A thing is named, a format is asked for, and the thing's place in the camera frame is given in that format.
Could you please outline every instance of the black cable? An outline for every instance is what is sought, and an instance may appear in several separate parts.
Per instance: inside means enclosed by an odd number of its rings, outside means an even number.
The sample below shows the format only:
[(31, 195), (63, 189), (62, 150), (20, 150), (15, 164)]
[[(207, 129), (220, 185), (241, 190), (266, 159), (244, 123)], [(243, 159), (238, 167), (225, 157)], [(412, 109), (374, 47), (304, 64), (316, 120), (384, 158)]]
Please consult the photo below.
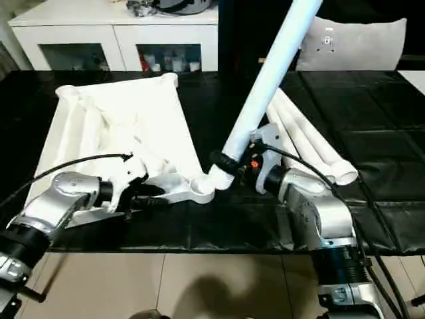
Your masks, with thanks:
[[(285, 152), (283, 150), (280, 150), (279, 148), (275, 148), (274, 146), (271, 146), (271, 145), (268, 145), (268, 144), (264, 144), (262, 142), (256, 142), (256, 146), (262, 148), (263, 150), (270, 150), (270, 151), (279, 153), (282, 156), (285, 156), (287, 158), (291, 158), (292, 160), (294, 160), (294, 161), (296, 161), (296, 162), (298, 162), (298, 163), (306, 166), (313, 173), (317, 174), (317, 176), (319, 176), (329, 186), (329, 188), (331, 189), (331, 191), (334, 194), (334, 196), (336, 196), (336, 198), (338, 198), (344, 204), (346, 204), (346, 202), (344, 200), (344, 197), (340, 194), (340, 192), (338, 191), (338, 189), (329, 180), (329, 178), (327, 178), (326, 176), (324, 176), (317, 168), (315, 168), (311, 164), (307, 163), (303, 159), (301, 159), (301, 158), (299, 158), (299, 157), (297, 157), (297, 156), (295, 156), (295, 155), (293, 155), (291, 153)], [(390, 284), (390, 287), (391, 287), (392, 291), (394, 292), (394, 295), (395, 295), (395, 297), (397, 299), (397, 303), (400, 306), (402, 316), (400, 315), (400, 313), (398, 312), (398, 310), (395, 311), (396, 310), (395, 304), (392, 301), (389, 302), (389, 300), (391, 300), (391, 297), (388, 295), (388, 293), (383, 288), (382, 283), (380, 282), (380, 280), (376, 276), (376, 274), (373, 271), (373, 269), (371, 268), (371, 266), (368, 266), (367, 265), (367, 261), (365, 261), (365, 264), (367, 266), (366, 269), (368, 270), (368, 268), (370, 268), (370, 270), (372, 270), (372, 272), (373, 272), (373, 274), (371, 275), (371, 278), (372, 278), (373, 282), (375, 283), (375, 285), (377, 286), (377, 288), (381, 292), (382, 296), (384, 297), (385, 301), (390, 306), (391, 310), (394, 312), (394, 315), (397, 318), (402, 317), (404, 319), (410, 319), (410, 315), (408, 313), (408, 310), (407, 310), (407, 307), (406, 307), (406, 303), (403, 301), (403, 298), (401, 296), (401, 293), (400, 293), (400, 291), (399, 291), (399, 289), (398, 289), (398, 287), (397, 287), (394, 279), (392, 278), (390, 272), (388, 271), (388, 268), (386, 267), (384, 261), (382, 260), (381, 256), (378, 254), (377, 250), (372, 245), (372, 243), (366, 239), (365, 234), (364, 234), (364, 232), (363, 232), (363, 230), (362, 230), (362, 228), (360, 226), (360, 223), (354, 217), (353, 217), (353, 220), (354, 220), (354, 226), (355, 226), (355, 228), (359, 231), (357, 233), (357, 238), (358, 238), (358, 241), (359, 241), (360, 250), (363, 249), (363, 252), (364, 252), (363, 244), (361, 242), (361, 239), (363, 238), (365, 240), (366, 244), (368, 244), (369, 249), (372, 251), (374, 257), (377, 259), (378, 265), (380, 266), (380, 268), (384, 272), (385, 278), (387, 279), (388, 283)]]
[(26, 189), (31, 184), (35, 183), (36, 181), (46, 177), (47, 175), (50, 175), (51, 173), (58, 171), (64, 167), (72, 166), (78, 163), (82, 163), (83, 161), (92, 161), (92, 160), (98, 160), (100, 158), (122, 158), (124, 161), (131, 158), (133, 155), (128, 154), (102, 154), (102, 155), (94, 155), (94, 156), (88, 156), (86, 158), (80, 158), (80, 159), (74, 159), (72, 161), (68, 161), (66, 163), (60, 164), (58, 166), (55, 166), (53, 168), (48, 169), (47, 171), (44, 171), (40, 175), (37, 175), (36, 177), (30, 179), (26, 183), (24, 183), (20, 188), (18, 188), (16, 191), (14, 191), (12, 194), (10, 194), (5, 200), (3, 200), (0, 203), (0, 208), (5, 206), (8, 202), (10, 202), (12, 199), (14, 199), (20, 192), (22, 192), (24, 189)]
[(384, 298), (386, 304), (388, 304), (388, 306), (390, 307), (392, 313), (396, 316), (397, 319), (403, 319), (403, 316), (401, 315), (400, 311), (396, 307), (394, 301), (392, 301), (392, 298), (388, 295), (388, 293), (386, 292), (382, 282), (379, 280), (376, 272), (373, 270), (372, 263), (371, 263), (370, 259), (367, 257), (366, 252), (365, 252), (365, 248), (363, 247), (363, 244), (361, 242), (361, 237), (364, 237), (364, 234), (363, 234), (362, 231), (359, 230), (358, 225), (359, 225), (359, 223), (356, 222), (356, 220), (355, 220), (355, 224), (353, 226), (354, 226), (354, 230), (357, 234), (357, 236), (356, 236), (357, 246), (359, 247), (362, 259), (365, 261), (366, 271), (368, 272), (369, 276), (372, 278), (373, 283), (378, 288), (378, 290), (381, 293), (382, 297)]

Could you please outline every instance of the pipe end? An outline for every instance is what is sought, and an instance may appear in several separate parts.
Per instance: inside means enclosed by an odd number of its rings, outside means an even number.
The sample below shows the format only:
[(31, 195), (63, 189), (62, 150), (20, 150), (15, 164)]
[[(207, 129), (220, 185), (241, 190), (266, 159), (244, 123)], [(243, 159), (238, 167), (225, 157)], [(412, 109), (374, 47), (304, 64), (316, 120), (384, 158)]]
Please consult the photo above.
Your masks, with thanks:
[(337, 161), (331, 165), (332, 175), (338, 185), (344, 186), (353, 183), (359, 176), (359, 172), (351, 163), (345, 159)]
[(227, 174), (225, 171), (213, 165), (208, 173), (210, 182), (214, 185), (215, 189), (221, 191), (228, 189), (232, 185), (234, 176)]

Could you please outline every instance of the cabinet glass door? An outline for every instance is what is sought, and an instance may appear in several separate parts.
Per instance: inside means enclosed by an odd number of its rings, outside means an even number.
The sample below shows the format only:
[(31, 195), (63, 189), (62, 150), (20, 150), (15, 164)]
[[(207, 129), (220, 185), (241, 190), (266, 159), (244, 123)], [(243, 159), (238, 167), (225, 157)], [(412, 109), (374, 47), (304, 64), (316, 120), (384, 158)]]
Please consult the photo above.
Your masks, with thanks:
[(200, 71), (201, 45), (136, 45), (143, 71)]
[(118, 25), (114, 30), (128, 71), (217, 71), (216, 25)]
[(39, 45), (52, 70), (109, 71), (100, 43)]
[(13, 32), (35, 70), (126, 69), (112, 26), (13, 27)]

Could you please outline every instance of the white cabinet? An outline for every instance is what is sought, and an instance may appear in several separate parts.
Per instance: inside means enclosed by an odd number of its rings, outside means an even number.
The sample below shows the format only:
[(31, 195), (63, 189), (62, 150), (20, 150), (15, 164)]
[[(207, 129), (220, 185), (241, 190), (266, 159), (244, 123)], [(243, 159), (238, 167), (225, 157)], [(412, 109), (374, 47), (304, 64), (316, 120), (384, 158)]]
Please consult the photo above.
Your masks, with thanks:
[(125, 70), (108, 25), (14, 27), (35, 70)]
[(190, 71), (190, 64), (198, 63), (202, 71), (217, 71), (218, 28), (214, 25), (128, 25), (114, 29), (127, 70), (140, 71), (145, 61), (161, 70)]
[(218, 68), (218, 8), (134, 17), (125, 3), (48, 0), (9, 21), (35, 70)]

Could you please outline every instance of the table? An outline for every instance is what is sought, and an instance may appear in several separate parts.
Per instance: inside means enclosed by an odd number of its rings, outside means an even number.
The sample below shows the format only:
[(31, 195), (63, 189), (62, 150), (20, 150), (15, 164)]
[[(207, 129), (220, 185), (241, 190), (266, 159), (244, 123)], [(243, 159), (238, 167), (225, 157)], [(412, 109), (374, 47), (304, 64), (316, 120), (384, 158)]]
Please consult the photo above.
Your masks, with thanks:
[[(60, 85), (149, 76), (140, 72), (13, 72), (0, 83), (1, 143), (7, 156), (1, 197), (34, 174)], [(255, 76), (215, 72), (179, 77), (179, 97), (201, 165), (221, 149)], [(16, 94), (22, 88), (22, 94)], [(425, 251), (425, 96), (397, 72), (293, 72), (282, 88), (361, 178), (340, 187), (367, 237), (383, 255)], [(25, 195), (2, 212), (3, 225)], [(53, 251), (135, 253), (303, 252), (288, 212), (271, 196), (233, 185), (212, 203), (144, 211), (67, 229)]]

